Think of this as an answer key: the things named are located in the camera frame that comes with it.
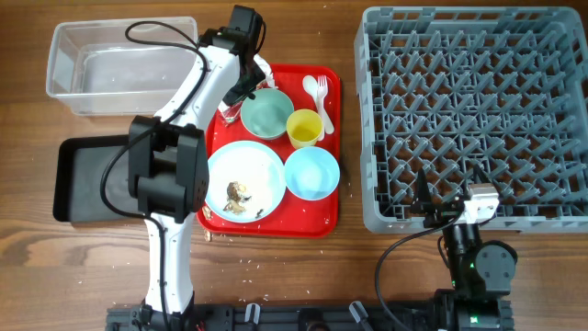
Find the white napkin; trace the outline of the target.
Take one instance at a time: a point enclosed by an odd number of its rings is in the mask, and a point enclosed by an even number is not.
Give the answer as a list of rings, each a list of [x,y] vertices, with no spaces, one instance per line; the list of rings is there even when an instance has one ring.
[[[259,54],[256,54],[254,56],[254,61],[266,76],[265,84],[270,88],[277,88],[274,73],[272,71],[270,64]]]

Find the red snack wrapper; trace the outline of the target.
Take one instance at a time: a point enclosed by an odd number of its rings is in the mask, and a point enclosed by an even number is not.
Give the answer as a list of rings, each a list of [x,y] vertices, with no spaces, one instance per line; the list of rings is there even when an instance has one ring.
[[[218,107],[220,118],[225,126],[232,125],[235,121],[240,118],[242,103],[238,102],[234,105],[228,106],[224,102],[221,102]]]

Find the yellow cup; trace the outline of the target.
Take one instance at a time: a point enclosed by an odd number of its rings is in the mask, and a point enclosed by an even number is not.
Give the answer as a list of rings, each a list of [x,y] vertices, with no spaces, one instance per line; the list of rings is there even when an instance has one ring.
[[[295,149],[313,146],[322,133],[321,116],[314,110],[295,110],[287,120],[287,135]]]

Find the light blue bowl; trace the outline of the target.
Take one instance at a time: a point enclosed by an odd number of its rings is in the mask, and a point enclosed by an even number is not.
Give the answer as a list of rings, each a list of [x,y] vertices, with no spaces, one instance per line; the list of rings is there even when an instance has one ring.
[[[335,157],[317,146],[301,148],[285,163],[288,190],[302,200],[323,200],[337,189],[340,167]]]

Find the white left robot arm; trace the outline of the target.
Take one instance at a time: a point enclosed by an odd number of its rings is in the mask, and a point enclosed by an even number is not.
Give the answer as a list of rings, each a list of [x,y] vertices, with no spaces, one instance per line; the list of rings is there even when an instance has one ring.
[[[260,14],[235,6],[227,26],[186,44],[197,59],[172,99],[130,125],[129,193],[150,236],[150,289],[132,321],[140,330],[194,326],[189,253],[209,183],[205,133],[220,104],[251,97],[265,78],[254,61],[265,34]]]

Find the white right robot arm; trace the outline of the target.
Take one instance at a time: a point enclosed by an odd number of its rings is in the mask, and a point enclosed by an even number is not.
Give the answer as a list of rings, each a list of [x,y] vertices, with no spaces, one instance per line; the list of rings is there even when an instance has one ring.
[[[425,330],[513,330],[511,292],[518,256],[501,241],[481,239],[481,227],[496,216],[500,194],[478,166],[465,193],[433,202],[426,174],[419,170],[411,211],[424,216],[424,228],[442,232],[451,290],[438,290],[427,303]]]

